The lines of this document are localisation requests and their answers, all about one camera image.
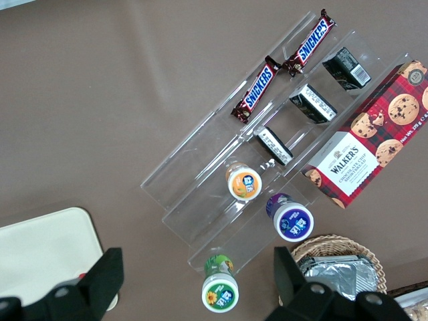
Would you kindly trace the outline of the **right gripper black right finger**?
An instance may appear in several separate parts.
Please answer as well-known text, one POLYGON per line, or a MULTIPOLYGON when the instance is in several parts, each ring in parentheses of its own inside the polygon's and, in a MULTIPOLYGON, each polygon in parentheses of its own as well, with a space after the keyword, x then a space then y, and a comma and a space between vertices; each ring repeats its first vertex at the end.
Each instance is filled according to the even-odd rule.
POLYGON ((287 247, 274 248, 274 279, 282 305, 267 320, 409 320, 387 294, 361 292, 354 301, 320 282, 308 282, 287 247))

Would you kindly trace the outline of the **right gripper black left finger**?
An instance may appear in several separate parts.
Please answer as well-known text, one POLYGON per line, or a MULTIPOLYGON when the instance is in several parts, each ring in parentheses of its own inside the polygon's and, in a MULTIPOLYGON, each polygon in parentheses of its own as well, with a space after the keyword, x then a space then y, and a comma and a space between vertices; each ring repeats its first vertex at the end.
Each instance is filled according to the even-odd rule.
POLYGON ((124 283, 122 249, 111 247, 75 285, 58 286, 23 307, 1 298, 2 320, 101 320, 124 283))

